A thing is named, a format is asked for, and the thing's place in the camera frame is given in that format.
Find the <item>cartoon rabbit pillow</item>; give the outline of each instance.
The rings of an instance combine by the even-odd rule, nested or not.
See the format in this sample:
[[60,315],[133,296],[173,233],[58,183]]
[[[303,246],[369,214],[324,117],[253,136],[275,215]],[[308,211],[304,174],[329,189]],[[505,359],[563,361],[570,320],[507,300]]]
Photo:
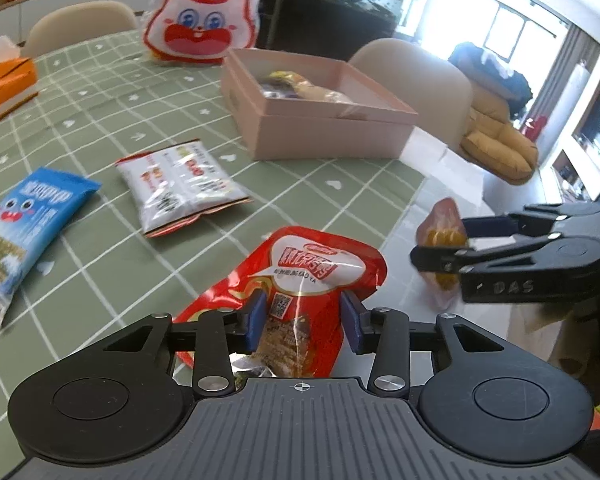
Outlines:
[[142,40],[167,61],[221,62],[231,47],[251,48],[259,0],[152,0]]

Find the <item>tablecloth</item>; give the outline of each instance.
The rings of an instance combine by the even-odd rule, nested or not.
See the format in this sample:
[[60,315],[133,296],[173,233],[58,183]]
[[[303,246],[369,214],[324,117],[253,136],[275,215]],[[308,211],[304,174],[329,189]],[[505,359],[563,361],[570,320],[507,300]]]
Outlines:
[[[281,226],[380,248],[423,181],[399,160],[253,162],[220,96],[220,69],[156,65],[136,32],[36,66],[39,97],[0,122],[0,199],[40,166],[102,188],[26,277],[0,331],[0,477],[22,458],[6,409],[27,376],[147,314],[177,314]],[[193,138],[253,201],[147,240],[114,162]],[[175,377],[186,381],[186,370]]]

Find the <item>white chair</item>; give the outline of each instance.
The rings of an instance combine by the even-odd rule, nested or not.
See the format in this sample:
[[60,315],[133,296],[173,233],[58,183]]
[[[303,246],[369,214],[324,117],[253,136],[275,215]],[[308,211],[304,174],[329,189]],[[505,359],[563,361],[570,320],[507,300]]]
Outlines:
[[33,26],[22,55],[42,56],[58,48],[137,26],[133,10],[120,2],[107,0],[64,7]]
[[416,110],[419,127],[458,150],[474,93],[455,66],[394,38],[366,44],[349,62]]

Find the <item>red package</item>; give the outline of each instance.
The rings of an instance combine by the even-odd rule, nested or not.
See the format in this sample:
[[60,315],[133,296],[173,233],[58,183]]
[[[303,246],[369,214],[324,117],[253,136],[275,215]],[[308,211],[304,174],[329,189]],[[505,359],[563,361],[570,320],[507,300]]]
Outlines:
[[[416,243],[425,247],[467,246],[467,236],[456,201],[450,197],[436,203],[425,221],[416,230]],[[440,308],[446,309],[459,290],[458,277],[442,272],[421,272],[434,291]]]
[[[305,227],[283,227],[176,322],[196,320],[212,308],[241,308],[262,288],[269,316],[254,357],[278,377],[327,377],[342,345],[341,291],[352,290],[364,300],[385,278],[386,264],[375,248]],[[193,366],[192,352],[178,356]]]

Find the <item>open cardboard box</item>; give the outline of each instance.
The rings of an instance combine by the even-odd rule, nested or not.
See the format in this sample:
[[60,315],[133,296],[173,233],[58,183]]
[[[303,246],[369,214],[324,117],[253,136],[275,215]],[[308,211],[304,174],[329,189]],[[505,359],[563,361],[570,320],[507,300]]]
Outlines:
[[[355,104],[272,99],[259,80],[275,70],[297,72]],[[255,160],[398,158],[417,113],[350,64],[272,50],[231,50],[222,66],[222,94]]]

